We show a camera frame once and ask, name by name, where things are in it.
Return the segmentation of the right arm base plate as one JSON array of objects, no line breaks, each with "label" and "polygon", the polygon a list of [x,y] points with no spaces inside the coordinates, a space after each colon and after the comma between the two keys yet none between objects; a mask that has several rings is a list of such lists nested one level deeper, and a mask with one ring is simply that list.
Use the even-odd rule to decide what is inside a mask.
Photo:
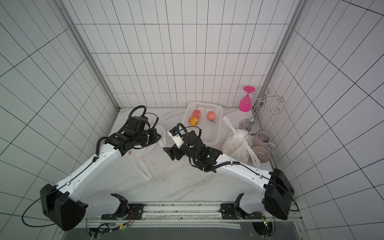
[{"label": "right arm base plate", "polygon": [[247,214],[239,207],[234,207],[235,204],[221,204],[219,212],[223,220],[261,220],[263,217],[256,212]]}]

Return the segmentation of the metal glass rack stand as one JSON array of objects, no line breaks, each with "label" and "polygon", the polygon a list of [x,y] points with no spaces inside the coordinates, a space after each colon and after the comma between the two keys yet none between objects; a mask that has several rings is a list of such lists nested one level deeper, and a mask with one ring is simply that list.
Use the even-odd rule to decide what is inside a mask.
[{"label": "metal glass rack stand", "polygon": [[267,109],[267,103],[272,105],[269,110],[272,115],[280,114],[281,110],[278,105],[272,101],[272,98],[277,98],[278,103],[283,103],[285,99],[279,95],[271,95],[271,92],[270,89],[264,88],[258,94],[256,93],[256,90],[254,93],[250,94],[250,98],[252,99],[252,108],[250,112],[252,112],[253,115],[249,119],[243,119],[240,122],[239,128],[241,130],[248,131],[251,136],[255,136],[262,130],[259,115]]}]

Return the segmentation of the pink wine glass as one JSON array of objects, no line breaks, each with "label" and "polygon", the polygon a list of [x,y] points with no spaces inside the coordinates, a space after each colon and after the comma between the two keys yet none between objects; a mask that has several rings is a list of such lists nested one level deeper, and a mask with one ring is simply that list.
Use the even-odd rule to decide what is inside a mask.
[{"label": "pink wine glass", "polygon": [[251,111],[252,108],[252,99],[250,98],[250,94],[255,92],[255,88],[252,86],[245,86],[243,90],[247,93],[245,97],[242,98],[239,104],[239,110],[243,113],[247,113]]}]

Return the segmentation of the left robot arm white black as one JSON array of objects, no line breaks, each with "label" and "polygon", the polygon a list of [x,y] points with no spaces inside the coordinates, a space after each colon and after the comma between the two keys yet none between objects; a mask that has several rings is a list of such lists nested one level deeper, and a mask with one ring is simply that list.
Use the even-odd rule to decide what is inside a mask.
[{"label": "left robot arm white black", "polygon": [[128,200],[118,193],[105,193],[98,200],[84,197],[89,186],[110,165],[121,157],[142,165],[143,156],[160,142],[164,131],[157,123],[150,124],[146,106],[132,109],[124,125],[109,137],[98,139],[96,152],[72,174],[56,185],[46,184],[40,190],[40,202],[45,217],[64,231],[82,220],[97,216],[125,219],[130,212]]}]

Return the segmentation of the pale pink mug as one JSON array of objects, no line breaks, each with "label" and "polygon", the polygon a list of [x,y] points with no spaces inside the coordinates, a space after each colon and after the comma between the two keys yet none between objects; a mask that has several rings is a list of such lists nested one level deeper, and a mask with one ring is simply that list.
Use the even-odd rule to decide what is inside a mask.
[{"label": "pale pink mug", "polygon": [[272,142],[271,136],[267,132],[260,131],[252,139],[253,146],[261,146],[273,151],[276,145]]}]

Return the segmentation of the aluminium mounting rail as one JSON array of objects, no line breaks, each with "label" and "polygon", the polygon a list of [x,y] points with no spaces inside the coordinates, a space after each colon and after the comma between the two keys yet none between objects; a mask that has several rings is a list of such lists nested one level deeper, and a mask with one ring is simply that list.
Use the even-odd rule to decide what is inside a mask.
[{"label": "aluminium mounting rail", "polygon": [[[221,204],[235,204],[234,207],[239,207],[240,204],[236,202],[160,202],[160,203],[142,203],[144,204],[143,215],[140,220],[102,220],[102,215],[97,214],[93,217],[85,217],[80,221],[76,221],[71,228],[85,227],[87,224],[92,228],[96,228],[100,224],[107,223],[111,227],[116,227],[124,223],[149,223],[149,222],[230,222],[230,221],[250,221],[262,222],[261,220],[223,220],[219,212]],[[276,220],[281,222],[282,219],[273,216],[265,209],[258,207],[256,211],[258,214],[265,215],[268,221]]]}]

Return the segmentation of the white printed plastic bag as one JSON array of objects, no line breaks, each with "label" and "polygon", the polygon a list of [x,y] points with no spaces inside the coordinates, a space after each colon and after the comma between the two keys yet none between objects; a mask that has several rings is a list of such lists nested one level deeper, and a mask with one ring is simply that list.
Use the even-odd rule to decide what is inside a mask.
[{"label": "white printed plastic bag", "polygon": [[231,129],[222,146],[222,152],[232,159],[247,164],[251,159],[254,166],[260,167],[260,160],[248,143],[249,133],[246,130],[235,129],[228,117],[223,117],[223,122]]}]

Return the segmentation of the yellow-red peach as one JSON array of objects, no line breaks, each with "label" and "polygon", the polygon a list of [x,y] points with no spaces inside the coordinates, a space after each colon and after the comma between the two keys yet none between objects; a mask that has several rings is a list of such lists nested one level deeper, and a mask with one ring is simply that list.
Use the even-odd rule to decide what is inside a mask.
[{"label": "yellow-red peach", "polygon": [[193,116],[192,118],[189,119],[189,124],[190,126],[197,126],[199,123],[199,118],[196,116]]}]

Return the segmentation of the red peach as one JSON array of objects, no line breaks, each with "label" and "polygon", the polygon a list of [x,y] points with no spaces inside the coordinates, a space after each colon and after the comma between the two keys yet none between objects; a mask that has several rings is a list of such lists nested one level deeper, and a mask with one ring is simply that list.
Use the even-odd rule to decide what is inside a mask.
[{"label": "red peach", "polygon": [[201,112],[199,110],[193,111],[193,117],[200,118],[201,117]]}]

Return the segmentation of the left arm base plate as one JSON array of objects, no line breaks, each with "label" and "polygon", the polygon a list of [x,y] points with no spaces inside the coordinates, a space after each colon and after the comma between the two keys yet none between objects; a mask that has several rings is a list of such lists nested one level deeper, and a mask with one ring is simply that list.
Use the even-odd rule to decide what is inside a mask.
[{"label": "left arm base plate", "polygon": [[102,215],[102,220],[140,220],[143,215],[144,204],[122,204],[114,214]]}]

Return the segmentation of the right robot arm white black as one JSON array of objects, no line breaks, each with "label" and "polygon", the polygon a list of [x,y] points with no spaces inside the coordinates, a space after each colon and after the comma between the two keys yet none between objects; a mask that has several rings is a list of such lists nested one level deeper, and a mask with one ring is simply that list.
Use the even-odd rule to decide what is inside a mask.
[{"label": "right robot arm white black", "polygon": [[240,193],[234,202],[234,212],[240,219],[267,211],[273,217],[287,220],[294,202],[294,189],[285,174],[278,169],[269,172],[243,164],[222,151],[207,147],[195,131],[178,123],[169,130],[168,135],[174,145],[163,150],[171,160],[188,157],[190,165],[205,173],[229,175],[252,186],[252,194]]}]

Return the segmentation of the white basket perforated plastic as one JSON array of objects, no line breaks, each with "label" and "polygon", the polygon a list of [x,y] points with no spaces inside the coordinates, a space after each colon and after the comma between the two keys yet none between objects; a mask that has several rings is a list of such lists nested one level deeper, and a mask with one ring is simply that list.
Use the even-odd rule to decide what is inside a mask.
[{"label": "white basket perforated plastic", "polygon": [[[189,119],[193,117],[194,111],[200,111],[201,116],[197,126],[189,128]],[[213,112],[216,118],[211,121],[207,118],[207,114]],[[207,146],[216,145],[219,142],[219,136],[222,126],[223,108],[218,105],[203,103],[203,102],[189,102],[186,112],[184,114],[182,124],[189,130],[199,131],[202,130],[201,139]]]}]

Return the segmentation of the pink peach with leaf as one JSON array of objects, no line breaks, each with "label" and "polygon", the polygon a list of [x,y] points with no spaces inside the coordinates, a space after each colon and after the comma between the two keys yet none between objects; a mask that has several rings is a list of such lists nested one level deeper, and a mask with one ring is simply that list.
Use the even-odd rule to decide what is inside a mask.
[{"label": "pink peach with leaf", "polygon": [[207,119],[211,122],[215,122],[216,114],[214,112],[207,113]]}]

